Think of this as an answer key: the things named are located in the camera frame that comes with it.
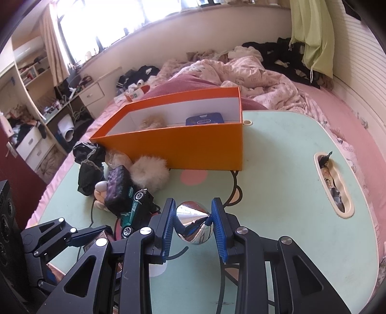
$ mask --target orange box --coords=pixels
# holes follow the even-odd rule
[[[218,112],[225,123],[185,126],[191,116]],[[166,128],[139,130],[150,115]],[[237,87],[193,90],[122,107],[90,139],[106,149],[139,157],[157,156],[172,169],[242,170],[242,109]]]

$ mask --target pink bedsheet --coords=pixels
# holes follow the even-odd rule
[[[369,206],[372,204],[376,217],[374,222],[378,221],[378,227],[375,227],[379,257],[382,259],[386,241],[386,163],[378,146],[345,102],[323,88],[319,90],[300,83],[294,84],[317,102],[331,125],[331,131],[353,146],[364,175],[367,190],[365,196]]]

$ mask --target beige curtain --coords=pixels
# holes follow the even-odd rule
[[[46,45],[54,86],[58,86],[70,75],[68,72],[70,61],[60,37],[55,4],[50,3],[44,10],[40,32]]]

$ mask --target pink circle pattern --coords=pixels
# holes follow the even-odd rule
[[[180,175],[180,181],[187,185],[199,185],[208,177],[207,170],[183,170]]]

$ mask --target reflective sphere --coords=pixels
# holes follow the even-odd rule
[[[194,201],[186,201],[177,207],[174,229],[184,241],[201,244],[212,235],[212,221],[204,206]]]

